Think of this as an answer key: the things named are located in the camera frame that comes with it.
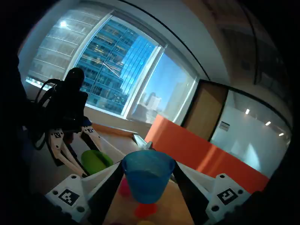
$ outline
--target building window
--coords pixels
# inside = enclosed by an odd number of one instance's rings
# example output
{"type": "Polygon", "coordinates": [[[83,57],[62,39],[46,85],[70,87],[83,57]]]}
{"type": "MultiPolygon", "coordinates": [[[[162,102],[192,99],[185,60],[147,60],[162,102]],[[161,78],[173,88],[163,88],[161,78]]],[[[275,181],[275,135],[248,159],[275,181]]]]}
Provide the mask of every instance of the building window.
{"type": "Polygon", "coordinates": [[[88,93],[87,106],[146,123],[157,114],[175,121],[185,113],[182,107],[193,94],[196,75],[173,60],[166,46],[108,9],[79,4],[46,35],[27,80],[38,85],[50,78],[63,80],[70,68],[79,67],[85,74],[81,90],[88,93]]]}

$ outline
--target glass skyscraper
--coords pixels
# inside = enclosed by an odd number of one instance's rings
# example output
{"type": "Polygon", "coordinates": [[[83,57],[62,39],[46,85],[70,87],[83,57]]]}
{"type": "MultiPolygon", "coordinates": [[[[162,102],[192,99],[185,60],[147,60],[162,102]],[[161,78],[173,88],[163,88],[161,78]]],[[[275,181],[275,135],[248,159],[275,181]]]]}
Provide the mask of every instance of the glass skyscraper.
{"type": "Polygon", "coordinates": [[[155,46],[119,21],[109,20],[92,38],[76,67],[87,103],[121,114],[155,46]]]}

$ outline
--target sky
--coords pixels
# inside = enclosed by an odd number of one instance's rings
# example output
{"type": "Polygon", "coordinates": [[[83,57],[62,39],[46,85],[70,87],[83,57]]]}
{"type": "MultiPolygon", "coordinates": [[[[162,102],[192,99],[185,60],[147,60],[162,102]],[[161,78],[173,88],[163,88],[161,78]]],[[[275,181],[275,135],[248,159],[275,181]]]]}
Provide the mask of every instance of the sky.
{"type": "Polygon", "coordinates": [[[154,92],[156,97],[162,98],[158,108],[164,110],[177,83],[186,81],[186,73],[174,63],[166,54],[158,62],[144,92],[145,100],[154,92]]]}

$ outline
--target orange wall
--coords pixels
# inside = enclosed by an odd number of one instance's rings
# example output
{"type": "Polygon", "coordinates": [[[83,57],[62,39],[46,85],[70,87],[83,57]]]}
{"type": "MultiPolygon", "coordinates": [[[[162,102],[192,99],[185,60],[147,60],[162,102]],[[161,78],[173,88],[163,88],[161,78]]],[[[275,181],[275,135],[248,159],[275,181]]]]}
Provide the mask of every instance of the orange wall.
{"type": "Polygon", "coordinates": [[[269,179],[236,157],[158,115],[146,138],[156,151],[211,177],[226,173],[249,193],[262,191],[269,179]]]}

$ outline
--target translucent cup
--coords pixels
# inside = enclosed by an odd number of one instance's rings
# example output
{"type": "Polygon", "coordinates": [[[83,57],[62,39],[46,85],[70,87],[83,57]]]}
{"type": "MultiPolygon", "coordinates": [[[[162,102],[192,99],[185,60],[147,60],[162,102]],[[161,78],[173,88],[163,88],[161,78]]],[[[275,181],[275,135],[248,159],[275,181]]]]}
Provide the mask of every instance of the translucent cup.
{"type": "Polygon", "coordinates": [[[175,167],[175,160],[163,152],[135,151],[122,160],[133,197],[143,204],[157,202],[175,167]]]}

